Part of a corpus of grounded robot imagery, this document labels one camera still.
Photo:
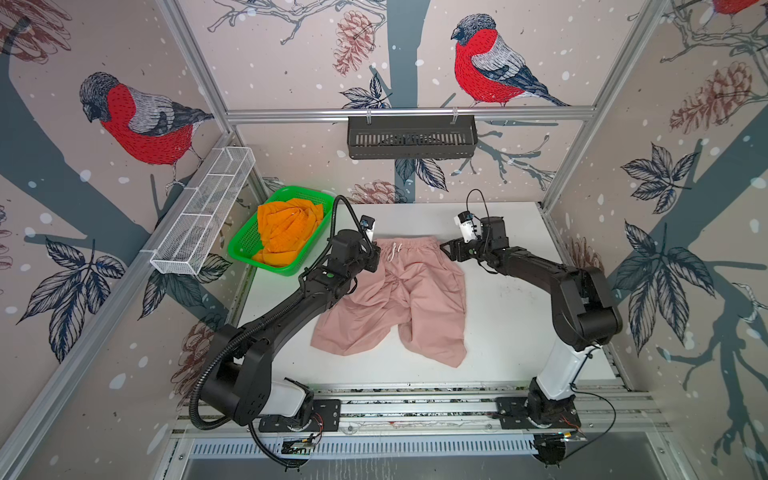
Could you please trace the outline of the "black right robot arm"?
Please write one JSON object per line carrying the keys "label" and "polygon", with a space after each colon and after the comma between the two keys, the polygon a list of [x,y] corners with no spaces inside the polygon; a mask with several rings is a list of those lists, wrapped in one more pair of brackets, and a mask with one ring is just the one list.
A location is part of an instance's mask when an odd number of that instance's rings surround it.
{"label": "black right robot arm", "polygon": [[475,260],[490,274],[523,280],[550,295],[558,342],[532,379],[525,408],[538,428],[572,425],[575,385],[587,360],[623,328],[606,277],[596,267],[567,266],[512,246],[500,216],[479,218],[465,210],[455,223],[461,237],[440,245],[450,260]]}

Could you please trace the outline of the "pink shorts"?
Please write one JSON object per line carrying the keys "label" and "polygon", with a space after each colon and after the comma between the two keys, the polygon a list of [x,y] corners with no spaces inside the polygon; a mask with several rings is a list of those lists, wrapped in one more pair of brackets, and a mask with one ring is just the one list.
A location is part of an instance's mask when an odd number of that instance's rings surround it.
{"label": "pink shorts", "polygon": [[319,316],[310,345],[350,356],[378,346],[393,328],[406,349],[459,367],[467,355],[463,270],[434,237],[383,238],[375,272],[357,277],[356,290]]}

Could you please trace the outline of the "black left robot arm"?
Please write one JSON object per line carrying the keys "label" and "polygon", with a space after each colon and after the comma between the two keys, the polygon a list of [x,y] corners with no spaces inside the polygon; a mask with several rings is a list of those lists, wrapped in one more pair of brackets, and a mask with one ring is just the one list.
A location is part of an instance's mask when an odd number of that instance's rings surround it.
{"label": "black left robot arm", "polygon": [[261,417],[308,424],[314,393],[306,385],[273,378],[273,360],[307,323],[354,291],[357,276],[378,267],[380,248],[369,228],[344,229],[329,241],[320,263],[299,277],[299,288],[261,317],[214,334],[189,396],[189,417],[200,430],[229,421],[247,426]]}

